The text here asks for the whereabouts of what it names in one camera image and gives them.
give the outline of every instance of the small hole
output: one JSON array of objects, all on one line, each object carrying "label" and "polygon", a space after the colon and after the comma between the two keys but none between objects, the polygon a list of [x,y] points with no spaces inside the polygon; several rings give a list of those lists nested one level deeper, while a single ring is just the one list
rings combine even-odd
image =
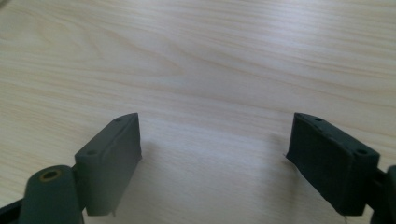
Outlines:
[{"label": "small hole", "polygon": [[97,153],[97,151],[96,150],[89,150],[88,152],[87,152],[87,154],[88,155],[95,155]]},{"label": "small hole", "polygon": [[58,174],[58,172],[56,172],[56,171],[49,171],[43,175],[43,178],[50,179],[50,178],[55,177],[57,174]]},{"label": "small hole", "polygon": [[358,150],[356,150],[359,154],[361,154],[361,155],[366,155],[367,154],[367,151],[366,150],[364,150],[364,149],[358,149]]},{"label": "small hole", "polygon": [[40,176],[40,180],[42,182],[49,182],[53,179],[58,178],[61,175],[60,170],[50,170]]}]

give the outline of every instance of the screw hole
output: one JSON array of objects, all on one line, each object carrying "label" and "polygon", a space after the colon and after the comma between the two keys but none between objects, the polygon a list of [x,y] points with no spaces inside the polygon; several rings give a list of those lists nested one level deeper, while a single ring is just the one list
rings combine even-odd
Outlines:
[{"label": "screw hole", "polygon": [[87,152],[87,154],[90,155],[90,156],[95,155],[96,153],[97,153],[96,150],[89,150],[89,151]]},{"label": "screw hole", "polygon": [[361,154],[361,155],[366,155],[367,154],[367,151],[366,150],[364,150],[364,149],[358,149],[358,150],[356,150],[359,154]]},{"label": "screw hole", "polygon": [[40,180],[42,182],[49,182],[53,179],[58,178],[60,175],[61,175],[60,170],[49,170],[40,176]]}]

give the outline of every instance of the wood grain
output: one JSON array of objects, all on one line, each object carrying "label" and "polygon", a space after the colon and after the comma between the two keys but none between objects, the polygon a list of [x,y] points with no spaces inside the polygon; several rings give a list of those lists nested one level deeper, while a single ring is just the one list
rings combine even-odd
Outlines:
[{"label": "wood grain", "polygon": [[293,112],[396,163],[393,1],[10,0],[0,7],[0,205],[138,112],[144,159],[87,223],[369,223],[285,159]]}]

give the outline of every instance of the black plastic part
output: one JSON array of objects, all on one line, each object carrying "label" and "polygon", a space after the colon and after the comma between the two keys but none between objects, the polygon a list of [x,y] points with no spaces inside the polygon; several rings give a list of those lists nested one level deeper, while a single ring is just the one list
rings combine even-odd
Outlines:
[{"label": "black plastic part", "polygon": [[396,223],[396,166],[390,166],[388,168],[386,182],[385,182],[385,194],[388,199],[388,205],[390,214],[393,219],[393,223]]},{"label": "black plastic part", "polygon": [[30,177],[18,223],[84,223],[70,167],[52,166]]},{"label": "black plastic part", "polygon": [[142,159],[137,114],[112,120],[75,159],[80,206],[87,208],[89,216],[115,211]]},{"label": "black plastic part", "polygon": [[296,113],[286,157],[339,214],[363,213],[377,152],[324,119]]},{"label": "black plastic part", "polygon": [[0,223],[1,224],[17,224],[18,216],[21,211],[22,200],[11,203],[5,207],[0,208]]}]

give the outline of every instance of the wooden table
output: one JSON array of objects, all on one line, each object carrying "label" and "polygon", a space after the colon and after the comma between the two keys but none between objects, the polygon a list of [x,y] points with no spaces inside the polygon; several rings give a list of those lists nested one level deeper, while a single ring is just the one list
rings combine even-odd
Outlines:
[{"label": "wooden table", "polygon": [[10,0],[0,8],[0,205],[138,112],[144,159],[86,223],[369,223],[285,159],[293,113],[396,163],[394,1]]}]

